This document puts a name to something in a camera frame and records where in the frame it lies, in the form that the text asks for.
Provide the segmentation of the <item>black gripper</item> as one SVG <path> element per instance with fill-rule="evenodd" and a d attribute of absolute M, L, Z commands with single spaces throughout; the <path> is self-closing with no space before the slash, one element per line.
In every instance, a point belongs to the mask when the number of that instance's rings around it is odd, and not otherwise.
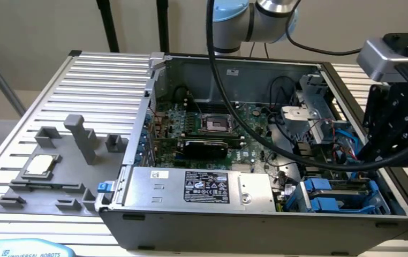
<path fill-rule="evenodd" d="M 366 105 L 363 126 L 368 142 L 358 159 L 375 161 L 408 147 L 408 83 L 372 85 Z"/>

